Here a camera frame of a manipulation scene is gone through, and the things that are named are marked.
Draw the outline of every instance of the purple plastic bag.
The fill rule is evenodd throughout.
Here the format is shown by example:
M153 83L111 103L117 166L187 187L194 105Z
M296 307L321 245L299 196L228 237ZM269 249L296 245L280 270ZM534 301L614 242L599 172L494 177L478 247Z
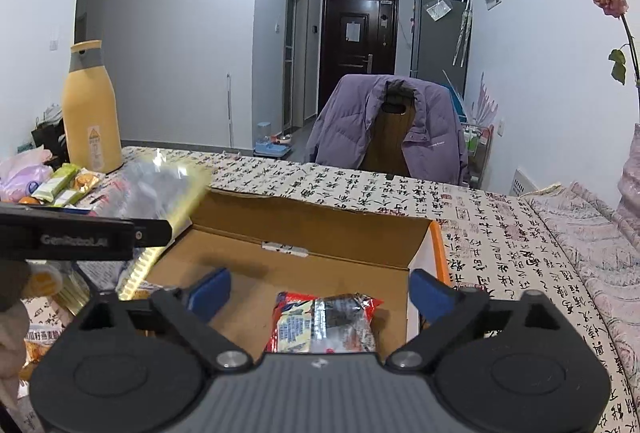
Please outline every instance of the purple plastic bag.
M22 168L8 181L0 184L0 202L19 202L23 196L31 196L52 174L53 169L43 164Z

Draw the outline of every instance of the green snack package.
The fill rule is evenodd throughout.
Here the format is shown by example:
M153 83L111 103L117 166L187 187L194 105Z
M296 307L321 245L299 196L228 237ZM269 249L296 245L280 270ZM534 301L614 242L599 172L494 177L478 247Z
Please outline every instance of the green snack package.
M31 196L41 202L52 203L60 191L69 185L69 182L73 180L79 170L80 168L75 164L62 164L60 169L55 171L44 184L39 185Z
M65 207L68 205L73 205L76 202L79 202L83 196L84 193L82 193L82 191L77 191L75 189L65 189L56 197L51 205L53 207Z

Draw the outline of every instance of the flower stem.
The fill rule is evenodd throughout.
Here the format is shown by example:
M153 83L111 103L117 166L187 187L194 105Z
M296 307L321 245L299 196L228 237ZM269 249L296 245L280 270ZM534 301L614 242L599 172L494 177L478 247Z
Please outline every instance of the flower stem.
M634 37L631 35L629 25L626 23L626 17L624 14L620 16L622 18L622 24L625 26L626 37L629 39L629 49L631 50L631 61L634 66L634 74L636 75L636 90L638 90L638 106L640 108L640 70L638 69L638 54L636 53L636 46L634 45Z

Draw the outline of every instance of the sticker on thermos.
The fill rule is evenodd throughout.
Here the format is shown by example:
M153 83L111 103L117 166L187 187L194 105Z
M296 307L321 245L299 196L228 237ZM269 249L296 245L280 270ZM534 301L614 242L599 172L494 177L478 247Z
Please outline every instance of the sticker on thermos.
M104 168L104 156L102 155L102 141L100 140L100 126L90 126L89 133L89 160L93 171L102 171Z

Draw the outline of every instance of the open cardboard box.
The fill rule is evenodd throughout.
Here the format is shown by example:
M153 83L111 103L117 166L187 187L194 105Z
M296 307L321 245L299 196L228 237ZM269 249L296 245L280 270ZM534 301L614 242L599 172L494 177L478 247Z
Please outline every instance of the open cardboard box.
M372 329L384 359L420 328L408 301L410 270L425 269L449 282L440 228L428 219L212 190L191 220L193 229L147 279L186 287L227 267L231 298L210 325L254 359L270 338L271 313L281 291L382 299Z

